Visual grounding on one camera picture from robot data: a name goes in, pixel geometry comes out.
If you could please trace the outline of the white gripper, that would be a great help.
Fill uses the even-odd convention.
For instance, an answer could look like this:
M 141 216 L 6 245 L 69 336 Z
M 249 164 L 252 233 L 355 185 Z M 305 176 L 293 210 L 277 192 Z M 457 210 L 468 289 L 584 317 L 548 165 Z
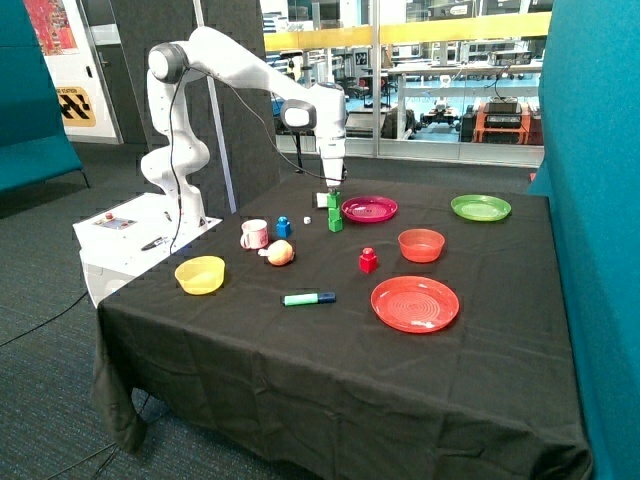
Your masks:
M 316 138 L 316 150 L 320 155 L 328 194 L 334 195 L 344 179 L 344 157 L 346 153 L 344 138 Z

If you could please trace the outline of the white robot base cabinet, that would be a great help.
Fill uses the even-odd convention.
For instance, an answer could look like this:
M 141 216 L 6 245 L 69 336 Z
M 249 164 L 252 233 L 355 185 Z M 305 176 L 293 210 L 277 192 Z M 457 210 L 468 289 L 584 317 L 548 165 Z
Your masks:
M 94 305 L 141 276 L 221 222 L 191 225 L 161 194 L 144 193 L 73 225 L 89 297 Z M 156 240 L 165 242 L 148 251 Z

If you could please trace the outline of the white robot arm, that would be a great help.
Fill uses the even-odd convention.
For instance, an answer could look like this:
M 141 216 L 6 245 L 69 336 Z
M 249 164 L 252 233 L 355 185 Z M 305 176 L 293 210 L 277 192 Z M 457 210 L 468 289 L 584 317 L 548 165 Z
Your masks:
M 233 89 L 258 89 L 283 99 L 284 125 L 290 131 L 313 132 L 327 187 L 334 190 L 342 184 L 346 153 L 342 87 L 320 82 L 306 88 L 227 35 L 199 27 L 188 40 L 157 45 L 148 56 L 151 121 L 169 143 L 145 155 L 141 167 L 146 179 L 164 192 L 164 208 L 173 221 L 189 228 L 206 223 L 201 193 L 187 177 L 208 163 L 209 149 L 193 133 L 185 97 L 187 83 L 204 76 Z

